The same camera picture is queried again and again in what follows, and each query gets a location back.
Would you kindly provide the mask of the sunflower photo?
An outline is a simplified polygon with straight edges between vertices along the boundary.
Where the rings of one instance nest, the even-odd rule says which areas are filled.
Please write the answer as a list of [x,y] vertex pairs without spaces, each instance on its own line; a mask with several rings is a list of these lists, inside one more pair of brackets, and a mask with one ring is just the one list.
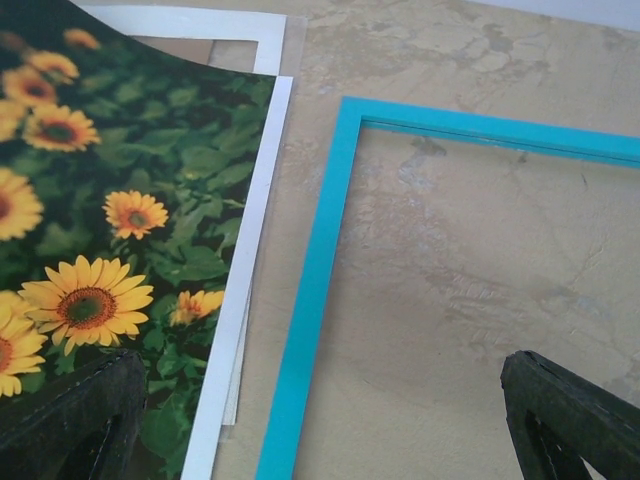
[[1,407],[137,352],[122,479],[212,473],[191,432],[274,84],[70,1],[1,5]]

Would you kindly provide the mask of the teal wooden picture frame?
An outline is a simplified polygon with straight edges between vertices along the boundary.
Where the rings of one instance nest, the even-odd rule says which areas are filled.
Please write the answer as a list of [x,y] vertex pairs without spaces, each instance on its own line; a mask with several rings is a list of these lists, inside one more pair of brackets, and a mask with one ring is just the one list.
[[362,128],[495,145],[628,168],[639,165],[639,140],[636,137],[343,97],[257,465],[255,476],[258,479],[290,479],[294,473]]

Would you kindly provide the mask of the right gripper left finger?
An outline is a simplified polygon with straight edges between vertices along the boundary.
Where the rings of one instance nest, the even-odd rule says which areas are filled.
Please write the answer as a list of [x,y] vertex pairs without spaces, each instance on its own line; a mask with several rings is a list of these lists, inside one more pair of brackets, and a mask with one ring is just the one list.
[[146,407],[140,355],[115,350],[1,407],[3,479],[122,479]]

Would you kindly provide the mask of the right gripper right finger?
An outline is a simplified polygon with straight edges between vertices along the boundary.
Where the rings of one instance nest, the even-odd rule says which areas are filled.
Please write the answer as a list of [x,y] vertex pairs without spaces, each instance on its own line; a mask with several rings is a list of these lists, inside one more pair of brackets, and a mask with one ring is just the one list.
[[533,351],[506,357],[506,421],[525,479],[639,477],[639,409]]

